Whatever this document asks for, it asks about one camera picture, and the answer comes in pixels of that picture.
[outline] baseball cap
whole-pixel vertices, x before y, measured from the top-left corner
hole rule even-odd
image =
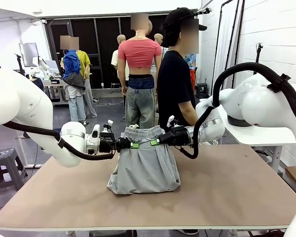
[[[178,7],[177,9],[171,11],[164,22],[164,28],[170,28],[174,26],[180,26],[181,23],[186,19],[194,19],[195,13],[186,7]],[[199,31],[204,31],[207,26],[198,25]]]

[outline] black waistband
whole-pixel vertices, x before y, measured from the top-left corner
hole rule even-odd
[[[130,74],[129,75],[130,79],[142,79],[142,78],[150,78],[150,77],[152,77],[151,74],[141,74],[141,75]]]

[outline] table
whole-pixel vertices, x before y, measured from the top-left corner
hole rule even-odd
[[[283,145],[296,143],[292,131],[286,127],[237,127],[228,123],[227,112],[220,105],[218,111],[228,132],[239,144],[251,147],[275,147],[270,166],[278,171]]]
[[[203,145],[194,160],[171,150],[181,187],[162,194],[107,189],[117,154],[73,168],[51,158],[0,211],[0,229],[260,230],[286,228],[293,219],[296,194],[250,146]]]
[[[64,90],[64,81],[59,80],[59,84],[52,84],[49,80],[43,80],[43,85],[49,99],[51,99],[53,105],[67,105],[68,101],[66,100],[65,90]],[[58,91],[59,101],[55,101],[57,97],[55,96],[54,90]]]

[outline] pink crop top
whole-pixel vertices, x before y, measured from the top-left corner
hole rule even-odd
[[[153,57],[161,54],[160,45],[151,39],[127,40],[118,47],[118,57],[130,68],[150,68]]]

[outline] white curtain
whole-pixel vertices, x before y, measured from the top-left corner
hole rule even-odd
[[[242,0],[233,0],[222,7],[222,19],[221,19],[221,25],[219,29],[219,36],[218,36],[217,53],[216,53],[215,67],[214,67],[214,73],[213,73],[213,84],[211,85],[211,90],[210,90],[211,94],[212,94],[212,88],[214,87],[217,77],[223,71],[225,71],[228,54],[229,54],[229,57],[228,57],[227,68],[234,65],[235,52],[236,52],[237,41],[238,41],[238,32],[239,32],[239,26],[240,26],[241,7],[242,7]],[[232,83],[232,76],[230,76],[228,79],[224,81],[223,87],[231,88],[231,83]]]

